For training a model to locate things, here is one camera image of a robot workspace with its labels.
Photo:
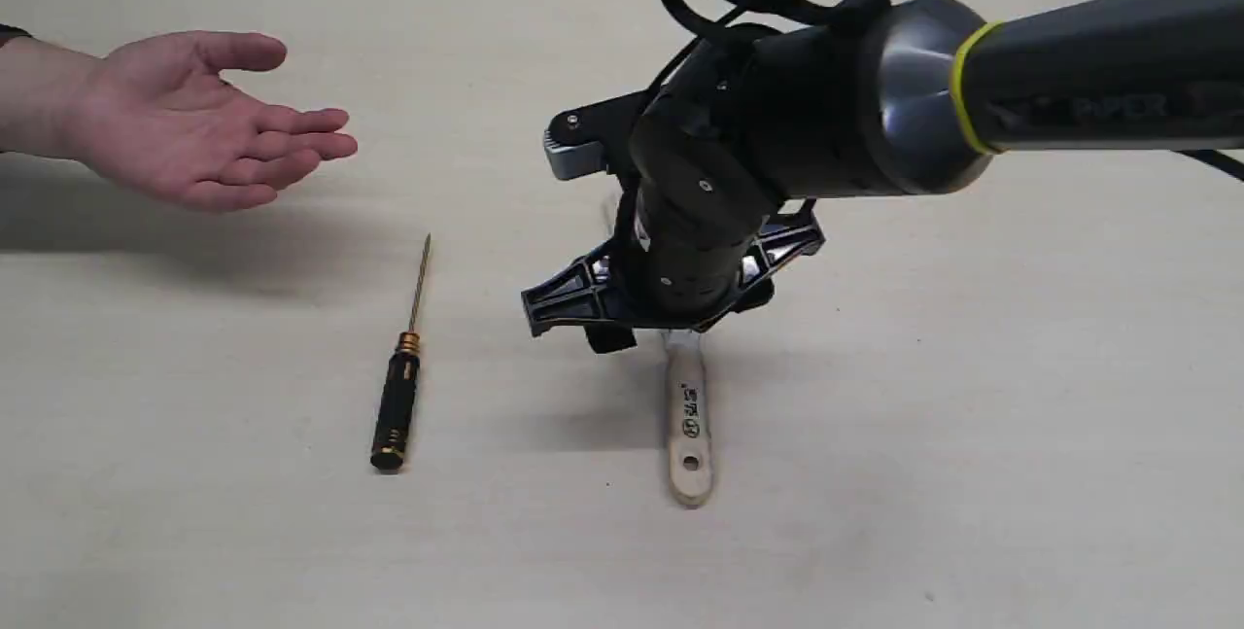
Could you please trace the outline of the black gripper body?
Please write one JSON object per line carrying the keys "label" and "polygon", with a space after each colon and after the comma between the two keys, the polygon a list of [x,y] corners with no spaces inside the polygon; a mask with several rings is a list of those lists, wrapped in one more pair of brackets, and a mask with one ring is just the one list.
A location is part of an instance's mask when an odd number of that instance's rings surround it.
{"label": "black gripper body", "polygon": [[639,191],[622,195],[616,221],[600,247],[521,293],[534,337],[564,327],[591,338],[707,332],[728,314],[769,305],[775,273],[814,256],[826,240],[814,200],[765,218],[748,236],[717,236],[707,247],[675,225],[671,209],[644,209]]}

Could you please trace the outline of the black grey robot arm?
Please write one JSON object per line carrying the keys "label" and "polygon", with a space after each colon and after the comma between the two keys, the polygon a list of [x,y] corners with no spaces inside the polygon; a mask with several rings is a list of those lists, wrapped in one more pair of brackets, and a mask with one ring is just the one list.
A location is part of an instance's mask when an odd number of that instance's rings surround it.
{"label": "black grey robot arm", "polygon": [[567,109],[556,178],[612,174],[610,239],[526,288],[597,354],[768,305],[819,199],[945,195],[1010,150],[1172,150],[1242,177],[1243,0],[661,0],[692,36],[648,88]]}

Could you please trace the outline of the person's forearm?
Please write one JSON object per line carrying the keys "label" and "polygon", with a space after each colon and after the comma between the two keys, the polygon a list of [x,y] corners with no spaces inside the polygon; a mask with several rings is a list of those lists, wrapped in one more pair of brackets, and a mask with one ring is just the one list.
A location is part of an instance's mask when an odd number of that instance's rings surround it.
{"label": "person's forearm", "polygon": [[76,108],[98,58],[1,26],[1,148],[5,154],[75,159]]}

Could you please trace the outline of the person's bare hand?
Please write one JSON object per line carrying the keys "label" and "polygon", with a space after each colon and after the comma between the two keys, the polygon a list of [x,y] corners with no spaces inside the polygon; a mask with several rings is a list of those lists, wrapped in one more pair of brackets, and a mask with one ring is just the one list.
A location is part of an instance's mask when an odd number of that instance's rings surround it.
{"label": "person's bare hand", "polygon": [[267,103],[226,71],[279,68],[289,48],[258,32],[183,31],[90,61],[56,121],[56,154],[116,185],[192,211],[274,201],[360,142],[341,108]]}

